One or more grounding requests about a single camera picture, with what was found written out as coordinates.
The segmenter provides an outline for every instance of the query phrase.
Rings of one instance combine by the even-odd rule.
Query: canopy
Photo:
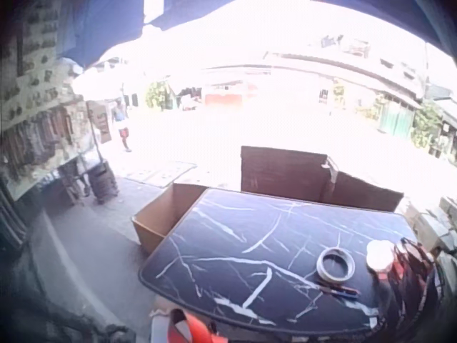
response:
[[[156,0],[163,2],[163,13],[149,24],[168,30],[188,21],[202,18],[207,14],[227,5],[233,0]],[[434,10],[426,16],[422,6],[430,6],[423,0],[328,0],[365,14],[383,19],[399,26],[423,40],[451,54],[450,45],[444,46],[436,28],[447,25],[446,38],[455,36],[452,21],[436,20],[430,23],[430,15],[442,18],[434,3]],[[63,1],[61,26],[59,32],[59,52],[78,64],[88,67],[99,60],[100,56],[117,44],[141,36],[144,25],[144,0],[73,0]]]

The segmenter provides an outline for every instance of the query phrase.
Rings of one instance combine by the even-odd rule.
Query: tape roll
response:
[[[347,267],[346,275],[343,277],[335,277],[334,275],[330,274],[323,265],[323,260],[326,257],[336,256],[340,257]],[[334,248],[327,248],[325,249],[317,260],[317,273],[322,278],[322,280],[332,283],[332,284],[342,284],[343,282],[348,281],[353,275],[356,270],[356,263],[353,257],[344,249],[334,247]]]

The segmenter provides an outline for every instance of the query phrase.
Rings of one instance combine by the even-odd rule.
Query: concrete floor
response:
[[[119,196],[104,205],[89,197],[70,206],[64,195],[45,193],[32,251],[52,301],[102,324],[126,325],[145,342],[155,294],[137,276],[147,255],[131,217],[161,190],[122,178],[118,185]]]

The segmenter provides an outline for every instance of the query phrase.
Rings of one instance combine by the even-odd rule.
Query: shorts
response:
[[[121,135],[121,138],[128,138],[129,137],[129,128],[126,127],[125,129],[120,129],[119,134]]]

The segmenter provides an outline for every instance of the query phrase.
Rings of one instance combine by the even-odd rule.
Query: window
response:
[[[319,93],[319,104],[327,104],[328,101],[328,89],[321,89]]]

